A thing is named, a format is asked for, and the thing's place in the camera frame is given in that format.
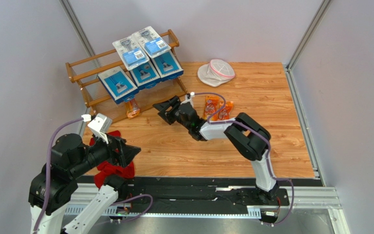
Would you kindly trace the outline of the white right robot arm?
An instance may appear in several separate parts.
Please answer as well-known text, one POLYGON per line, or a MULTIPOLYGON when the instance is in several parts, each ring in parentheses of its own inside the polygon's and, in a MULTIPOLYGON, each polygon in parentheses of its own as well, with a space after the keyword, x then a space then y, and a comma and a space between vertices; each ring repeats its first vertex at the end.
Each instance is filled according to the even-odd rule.
POLYGON ((178 96, 156 103, 153 107, 158 115, 169 125, 178 122, 183 125, 196 141, 209 141, 227 138, 237 151, 250 161, 256 188, 268 199, 277 196, 279 186, 269 161, 270 133, 246 113, 239 113, 235 118, 212 121, 201 118, 193 105, 194 92, 185 95, 181 101, 178 96))

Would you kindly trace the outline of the large blue Harry's razor box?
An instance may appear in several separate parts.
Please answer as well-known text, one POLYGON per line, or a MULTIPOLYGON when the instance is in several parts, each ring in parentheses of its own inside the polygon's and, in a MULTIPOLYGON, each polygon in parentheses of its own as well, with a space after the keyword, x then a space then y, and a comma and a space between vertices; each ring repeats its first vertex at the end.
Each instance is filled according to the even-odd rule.
POLYGON ((161 82, 161 77, 151 61, 132 69, 130 75, 139 90, 153 88, 161 82))

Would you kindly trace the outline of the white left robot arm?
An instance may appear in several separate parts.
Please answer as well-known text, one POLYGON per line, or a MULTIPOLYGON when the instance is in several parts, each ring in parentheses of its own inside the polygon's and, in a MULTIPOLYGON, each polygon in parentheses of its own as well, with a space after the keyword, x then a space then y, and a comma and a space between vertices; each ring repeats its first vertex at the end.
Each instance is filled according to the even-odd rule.
POLYGON ((126 179, 109 175, 90 203, 70 223, 63 217, 78 189, 77 180, 93 167, 108 161, 127 167, 141 148, 126 144, 118 136, 96 138, 94 145, 83 143, 78 134, 65 134, 49 144, 48 162, 31 182, 28 201, 31 206, 32 234, 87 234, 106 209, 116 202, 126 179))

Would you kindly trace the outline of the Gillette razor blister pack front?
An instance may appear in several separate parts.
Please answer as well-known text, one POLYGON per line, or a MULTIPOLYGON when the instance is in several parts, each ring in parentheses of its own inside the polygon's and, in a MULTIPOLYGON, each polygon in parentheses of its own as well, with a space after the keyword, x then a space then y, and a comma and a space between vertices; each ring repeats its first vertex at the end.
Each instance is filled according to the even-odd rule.
POLYGON ((132 36, 116 40, 112 45, 128 71, 131 71, 150 60, 146 52, 132 36))

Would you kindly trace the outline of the gillette razor blister pack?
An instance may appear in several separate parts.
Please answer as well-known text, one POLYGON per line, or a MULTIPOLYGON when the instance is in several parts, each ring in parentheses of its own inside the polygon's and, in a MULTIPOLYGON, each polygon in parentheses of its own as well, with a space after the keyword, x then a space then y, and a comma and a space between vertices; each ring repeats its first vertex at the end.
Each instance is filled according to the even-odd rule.
POLYGON ((128 71, 131 71, 150 60, 146 52, 132 36, 116 40, 112 45, 128 71))
POLYGON ((152 59, 171 50, 168 43, 151 26, 134 32, 132 36, 152 59))

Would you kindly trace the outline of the small blue Harry's razor box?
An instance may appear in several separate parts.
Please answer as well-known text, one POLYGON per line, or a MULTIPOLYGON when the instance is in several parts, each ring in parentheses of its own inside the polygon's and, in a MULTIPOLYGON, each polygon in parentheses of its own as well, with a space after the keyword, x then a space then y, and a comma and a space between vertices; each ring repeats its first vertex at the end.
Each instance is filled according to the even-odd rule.
POLYGON ((128 102, 139 93, 138 87, 120 66, 98 73, 97 77, 116 104, 128 102))

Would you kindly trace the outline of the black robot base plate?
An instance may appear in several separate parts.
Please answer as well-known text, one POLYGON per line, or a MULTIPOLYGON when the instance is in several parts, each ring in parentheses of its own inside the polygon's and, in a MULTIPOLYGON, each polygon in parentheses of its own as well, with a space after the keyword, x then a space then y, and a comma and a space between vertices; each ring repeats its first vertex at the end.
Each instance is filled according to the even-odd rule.
POLYGON ((243 215, 252 205, 289 208, 292 197, 279 188, 277 196, 268 199, 253 178, 135 177, 119 188, 112 205, 121 201, 133 213, 243 215))

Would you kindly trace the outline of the orange Bic razor bag front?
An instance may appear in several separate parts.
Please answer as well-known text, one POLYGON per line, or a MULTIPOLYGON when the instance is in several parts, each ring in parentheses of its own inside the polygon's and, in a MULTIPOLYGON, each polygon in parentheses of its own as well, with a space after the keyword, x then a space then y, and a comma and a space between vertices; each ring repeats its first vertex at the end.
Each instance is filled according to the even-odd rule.
POLYGON ((133 98, 125 103, 126 115, 128 119, 137 117, 140 114, 140 107, 137 101, 133 98))

